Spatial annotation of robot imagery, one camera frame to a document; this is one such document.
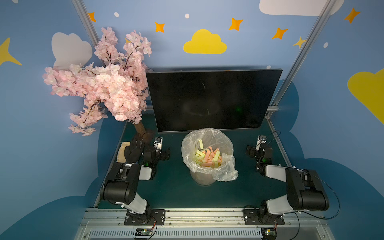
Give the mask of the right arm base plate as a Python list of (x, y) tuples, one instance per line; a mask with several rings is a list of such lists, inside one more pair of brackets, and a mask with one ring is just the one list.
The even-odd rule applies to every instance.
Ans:
[(244, 209), (243, 217), (246, 225), (285, 225), (282, 215), (264, 213), (259, 209)]

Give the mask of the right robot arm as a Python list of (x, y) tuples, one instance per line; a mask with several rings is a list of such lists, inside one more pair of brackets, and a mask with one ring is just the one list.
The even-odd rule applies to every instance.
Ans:
[(298, 211), (326, 211), (330, 201), (316, 171), (274, 165), (273, 149), (266, 143), (247, 146), (246, 154), (256, 160), (256, 170), (264, 177), (286, 184), (286, 194), (262, 201), (260, 217), (280, 217)]

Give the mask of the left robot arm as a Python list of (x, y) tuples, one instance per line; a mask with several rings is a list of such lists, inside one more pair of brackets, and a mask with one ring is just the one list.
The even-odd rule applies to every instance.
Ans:
[(138, 194), (139, 181), (153, 180), (159, 161), (170, 158), (171, 151), (154, 146), (131, 149), (129, 142), (122, 143), (117, 161), (106, 176), (100, 198), (128, 210), (129, 214), (146, 216), (151, 213), (147, 200)]

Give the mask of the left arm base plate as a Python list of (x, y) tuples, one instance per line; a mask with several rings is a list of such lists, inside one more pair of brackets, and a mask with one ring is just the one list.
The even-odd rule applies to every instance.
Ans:
[(166, 212), (167, 211), (164, 209), (153, 209), (140, 215), (128, 211), (124, 220), (124, 225), (149, 226), (156, 224), (156, 226), (163, 226), (165, 224)]

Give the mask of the bin with clear plastic bag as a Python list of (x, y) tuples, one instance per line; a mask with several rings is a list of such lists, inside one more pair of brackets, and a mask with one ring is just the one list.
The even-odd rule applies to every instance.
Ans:
[(199, 185), (230, 182), (239, 176), (233, 143), (220, 130), (205, 128), (187, 134), (182, 141), (182, 157)]

